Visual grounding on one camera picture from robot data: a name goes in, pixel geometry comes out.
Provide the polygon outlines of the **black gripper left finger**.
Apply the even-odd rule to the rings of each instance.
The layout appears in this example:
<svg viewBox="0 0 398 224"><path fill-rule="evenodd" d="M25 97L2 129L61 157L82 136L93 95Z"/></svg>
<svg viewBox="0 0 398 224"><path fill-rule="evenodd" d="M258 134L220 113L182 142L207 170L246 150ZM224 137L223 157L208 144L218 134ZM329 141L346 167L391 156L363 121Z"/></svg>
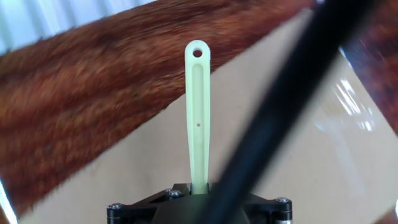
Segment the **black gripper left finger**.
<svg viewBox="0 0 398 224"><path fill-rule="evenodd" d="M107 206L107 224L151 223L165 202L191 194L191 184L174 184L134 204L113 203Z"/></svg>

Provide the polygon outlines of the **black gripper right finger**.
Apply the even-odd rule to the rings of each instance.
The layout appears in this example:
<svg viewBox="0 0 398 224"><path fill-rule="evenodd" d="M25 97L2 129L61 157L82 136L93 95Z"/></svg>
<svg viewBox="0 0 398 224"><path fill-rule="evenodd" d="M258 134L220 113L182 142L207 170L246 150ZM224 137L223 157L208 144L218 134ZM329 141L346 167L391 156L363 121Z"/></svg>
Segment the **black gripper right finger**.
<svg viewBox="0 0 398 224"><path fill-rule="evenodd" d="M250 224L293 224L292 201L285 197L268 200L249 194L244 211Z"/></svg>

